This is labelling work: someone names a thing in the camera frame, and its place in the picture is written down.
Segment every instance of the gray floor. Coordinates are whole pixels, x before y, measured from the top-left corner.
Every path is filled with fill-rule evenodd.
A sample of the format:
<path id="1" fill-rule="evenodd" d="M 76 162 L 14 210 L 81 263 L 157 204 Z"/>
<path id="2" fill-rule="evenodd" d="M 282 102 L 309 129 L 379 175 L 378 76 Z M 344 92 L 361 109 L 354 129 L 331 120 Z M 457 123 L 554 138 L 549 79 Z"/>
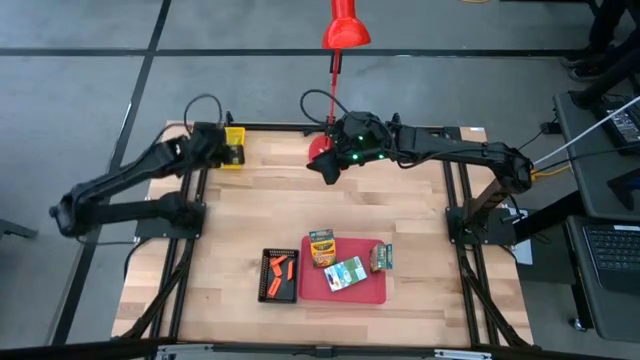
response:
<path id="1" fill-rule="evenodd" d="M 5 0 L 0 47 L 145 48 L 160 0 Z M 372 48 L 577 48 L 592 15 L 585 5 L 456 0 L 358 2 Z M 329 19 L 316 0 L 174 1 L 161 48 L 317 48 Z M 629 31 L 625 23 L 621 37 Z M 0 57 L 0 218 L 38 228 L 35 240 L 0 242 L 0 348 L 41 345 L 78 246 L 57 234 L 47 207 L 71 185 L 104 171 L 118 135 L 140 58 Z M 328 59 L 318 57 L 157 58 L 142 97 L 125 160 L 147 146 L 166 120 L 207 91 L 238 121 L 303 122 L 297 101 L 308 88 L 326 89 Z M 492 140 L 521 144 L 553 118 L 554 93 L 580 89 L 557 59 L 345 58 L 339 97 L 349 108 L 382 118 L 400 112 L 422 125 L 482 126 Z M 327 102 L 310 99 L 323 114 Z M 198 104 L 192 117 L 209 120 Z M 526 150 L 538 157 L 561 145 L 544 136 Z M 563 173 L 520 197 L 542 207 L 575 188 Z M 114 201 L 141 199 L 144 186 Z M 101 241 L 131 238 L 131 224 L 103 229 Z M 70 341 L 105 340 L 122 287 L 128 247 L 96 254 Z M 573 331 L 568 287 L 523 282 L 535 341 L 552 350 L 637 358 L 640 346 Z M 214 358 L 275 359 L 218 354 Z"/>

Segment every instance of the red lamp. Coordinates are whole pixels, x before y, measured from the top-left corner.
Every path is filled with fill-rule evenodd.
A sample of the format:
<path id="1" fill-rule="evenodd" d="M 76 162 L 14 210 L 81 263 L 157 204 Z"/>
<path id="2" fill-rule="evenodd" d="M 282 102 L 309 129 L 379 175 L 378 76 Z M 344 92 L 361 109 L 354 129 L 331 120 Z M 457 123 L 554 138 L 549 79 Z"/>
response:
<path id="1" fill-rule="evenodd" d="M 344 49 L 366 45 L 371 37 L 364 24 L 356 18 L 355 0 L 331 0 L 333 21 L 322 39 L 325 49 Z"/>
<path id="2" fill-rule="evenodd" d="M 362 46 L 371 42 L 371 37 L 364 24 L 356 18 L 355 0 L 331 0 L 331 15 L 333 21 L 329 24 L 322 39 L 322 47 L 334 49 L 331 95 L 336 95 L 338 85 L 338 68 L 340 67 L 340 49 Z M 333 123 L 333 100 L 329 110 L 328 123 Z M 309 146 L 309 161 L 331 149 L 331 139 L 321 135 L 313 139 Z"/>

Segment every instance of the red light fixture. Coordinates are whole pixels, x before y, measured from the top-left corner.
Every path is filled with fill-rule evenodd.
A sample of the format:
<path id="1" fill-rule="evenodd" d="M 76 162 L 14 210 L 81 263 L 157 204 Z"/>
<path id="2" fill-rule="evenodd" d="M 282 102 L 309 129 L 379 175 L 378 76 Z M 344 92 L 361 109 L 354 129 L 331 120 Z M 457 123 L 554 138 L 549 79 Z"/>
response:
<path id="1" fill-rule="evenodd" d="M 356 18 L 355 0 L 331 0 L 333 21 L 322 39 L 325 49 L 344 49 L 366 45 L 371 37 L 364 24 Z"/>

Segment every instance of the white cable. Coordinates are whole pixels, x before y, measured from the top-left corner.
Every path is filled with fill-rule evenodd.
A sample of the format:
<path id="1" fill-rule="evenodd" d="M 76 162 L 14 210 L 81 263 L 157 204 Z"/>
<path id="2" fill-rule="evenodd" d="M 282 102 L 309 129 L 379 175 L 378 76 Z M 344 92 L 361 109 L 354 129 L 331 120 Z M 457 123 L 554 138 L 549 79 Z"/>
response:
<path id="1" fill-rule="evenodd" d="M 625 106 L 621 107 L 620 109 L 616 110 L 614 113 L 610 114 L 609 116 L 607 116 L 606 118 L 598 121 L 595 125 L 593 125 L 592 127 L 588 128 L 587 130 L 585 130 L 582 134 L 576 136 L 573 140 L 569 141 L 568 143 L 564 144 L 563 146 L 559 147 L 557 150 L 555 150 L 554 152 L 552 152 L 551 154 L 543 157 L 542 159 L 537 160 L 536 162 L 533 163 L 533 165 L 538 165 L 539 163 L 547 160 L 548 158 L 552 157 L 553 155 L 559 153 L 560 151 L 566 149 L 567 147 L 571 146 L 574 142 L 580 140 L 583 136 L 587 135 L 589 132 L 591 132 L 591 130 L 597 128 L 598 126 L 602 125 L 605 121 L 611 119 L 612 117 L 618 115 L 618 113 L 624 111 L 626 108 L 628 108 L 629 106 L 635 104 L 638 100 L 640 100 L 640 96 L 636 97 L 635 99 L 631 100 L 628 104 L 626 104 Z"/>

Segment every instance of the laptop keyboard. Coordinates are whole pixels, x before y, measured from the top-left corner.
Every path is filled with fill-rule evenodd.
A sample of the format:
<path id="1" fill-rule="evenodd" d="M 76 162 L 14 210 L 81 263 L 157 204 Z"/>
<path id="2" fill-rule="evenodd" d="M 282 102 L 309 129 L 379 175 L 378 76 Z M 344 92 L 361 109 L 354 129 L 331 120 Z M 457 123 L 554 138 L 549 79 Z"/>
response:
<path id="1" fill-rule="evenodd" d="M 640 272 L 640 232 L 584 230 L 598 269 Z"/>

